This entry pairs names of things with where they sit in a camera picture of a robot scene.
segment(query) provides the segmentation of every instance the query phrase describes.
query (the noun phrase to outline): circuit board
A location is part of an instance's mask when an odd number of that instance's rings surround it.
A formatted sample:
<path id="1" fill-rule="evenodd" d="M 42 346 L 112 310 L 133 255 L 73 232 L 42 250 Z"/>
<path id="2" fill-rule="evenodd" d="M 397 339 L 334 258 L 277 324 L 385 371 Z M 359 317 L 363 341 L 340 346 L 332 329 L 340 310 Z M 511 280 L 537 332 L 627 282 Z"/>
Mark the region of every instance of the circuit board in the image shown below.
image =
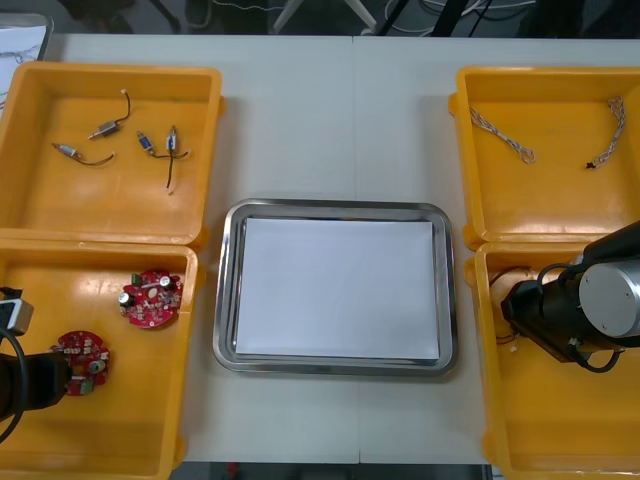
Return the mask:
<path id="1" fill-rule="evenodd" d="M 133 274 L 120 294 L 120 312 L 136 327 L 159 327 L 176 316 L 182 290 L 180 277 L 163 270 Z"/>
<path id="2" fill-rule="evenodd" d="M 49 349 L 62 353 L 71 368 L 67 395 L 87 395 L 107 381 L 111 352 L 103 344 L 98 335 L 77 330 L 60 337 L 58 344 Z"/>

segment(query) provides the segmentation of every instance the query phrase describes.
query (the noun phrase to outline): orange tray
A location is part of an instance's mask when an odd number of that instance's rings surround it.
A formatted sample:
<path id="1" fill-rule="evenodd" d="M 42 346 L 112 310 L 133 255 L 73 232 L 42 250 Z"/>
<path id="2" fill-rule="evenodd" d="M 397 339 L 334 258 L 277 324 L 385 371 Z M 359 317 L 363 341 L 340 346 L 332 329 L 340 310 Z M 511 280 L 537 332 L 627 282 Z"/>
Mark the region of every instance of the orange tray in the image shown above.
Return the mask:
<path id="1" fill-rule="evenodd" d="M 607 100 L 621 96 L 626 126 Z M 504 135 L 534 150 L 527 165 L 505 142 L 471 123 L 475 108 Z M 590 242 L 640 218 L 640 69 L 467 67 L 449 101 L 456 117 L 467 245 Z"/>
<path id="2" fill-rule="evenodd" d="M 131 117 L 121 130 L 88 140 L 98 125 Z M 221 76 L 208 68 L 31 62 L 15 73 L 0 124 L 0 238 L 192 245 L 203 220 L 222 112 Z M 178 150 L 167 194 L 169 160 L 149 156 L 136 131 L 166 153 L 172 125 Z M 87 167 L 56 151 L 68 144 Z"/>
<path id="3" fill-rule="evenodd" d="M 178 318 L 142 330 L 121 314 L 118 293 L 132 272 L 180 275 Z M 167 479 L 184 455 L 178 438 L 194 296 L 202 279 L 187 247 L 0 240 L 0 284 L 24 289 L 34 314 L 20 343 L 46 352 L 58 337 L 89 330 L 113 354 L 107 382 L 25 412 L 0 445 L 1 478 Z M 8 342 L 2 351 L 14 355 Z"/>
<path id="4" fill-rule="evenodd" d="M 628 349 L 605 375 L 560 363 L 528 338 L 499 345 L 511 330 L 500 302 L 541 268 L 567 262 L 584 244 L 485 244 L 467 262 L 481 350 L 486 458 L 513 480 L 628 478 L 640 474 L 640 350 Z M 489 287 L 496 274 L 514 270 Z M 549 273 L 549 280 L 558 272 Z M 594 355 L 602 365 L 609 352 Z"/>

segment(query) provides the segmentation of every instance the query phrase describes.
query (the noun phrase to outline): white paper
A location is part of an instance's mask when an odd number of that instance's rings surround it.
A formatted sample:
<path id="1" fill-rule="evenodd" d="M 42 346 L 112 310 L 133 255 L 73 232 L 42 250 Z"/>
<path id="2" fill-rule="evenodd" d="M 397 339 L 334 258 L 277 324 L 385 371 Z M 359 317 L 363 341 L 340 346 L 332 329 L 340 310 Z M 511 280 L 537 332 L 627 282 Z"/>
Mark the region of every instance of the white paper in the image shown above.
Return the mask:
<path id="1" fill-rule="evenodd" d="M 437 359 L 432 224 L 248 219 L 236 351 Z"/>
<path id="2" fill-rule="evenodd" d="M 13 73 L 21 62 L 38 58 L 46 32 L 47 28 L 44 26 L 0 29 L 0 116 Z M 19 55 L 6 55 L 10 52 Z"/>

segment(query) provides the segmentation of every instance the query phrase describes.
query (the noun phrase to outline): table surface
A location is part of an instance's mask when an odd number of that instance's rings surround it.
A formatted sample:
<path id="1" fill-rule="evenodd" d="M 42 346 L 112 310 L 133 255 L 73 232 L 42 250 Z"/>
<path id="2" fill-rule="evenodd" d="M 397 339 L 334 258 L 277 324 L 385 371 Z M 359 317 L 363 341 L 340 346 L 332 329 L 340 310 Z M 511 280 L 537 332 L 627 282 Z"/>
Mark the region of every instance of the table surface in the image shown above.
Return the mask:
<path id="1" fill-rule="evenodd" d="M 51 60 L 213 66 L 218 129 L 207 225 L 244 198 L 429 202 L 454 231 L 460 352 L 446 379 L 238 374 L 213 357 L 219 237 L 197 304 L 188 460 L 483 463 L 485 429 L 463 191 L 447 97 L 481 65 L 637 65 L 636 41 L 54 35 Z"/>

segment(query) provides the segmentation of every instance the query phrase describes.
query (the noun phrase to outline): metal tray rim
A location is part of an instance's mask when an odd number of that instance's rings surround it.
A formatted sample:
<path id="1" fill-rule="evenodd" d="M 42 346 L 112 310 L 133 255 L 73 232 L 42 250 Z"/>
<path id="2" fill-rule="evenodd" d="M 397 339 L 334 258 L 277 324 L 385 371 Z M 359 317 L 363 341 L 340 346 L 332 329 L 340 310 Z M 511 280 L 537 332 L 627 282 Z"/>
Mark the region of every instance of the metal tray rim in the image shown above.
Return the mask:
<path id="1" fill-rule="evenodd" d="M 331 211 L 330 215 L 318 212 Z M 239 231 L 251 213 L 272 218 L 362 218 L 370 220 L 402 220 L 429 217 L 434 221 L 434 265 L 436 270 L 436 305 L 438 309 L 438 340 L 442 355 L 436 361 L 411 359 L 376 359 L 349 357 L 302 357 L 279 355 L 241 355 L 229 348 L 229 332 L 234 321 L 232 298 L 242 241 Z M 224 223 L 220 252 L 218 289 L 216 292 L 213 351 L 225 368 L 238 372 L 325 373 L 347 375 L 442 376 L 455 365 L 458 355 L 455 285 L 453 277 L 453 247 L 451 224 L 438 207 L 426 203 L 390 203 L 325 200 L 246 199 L 229 210 Z"/>

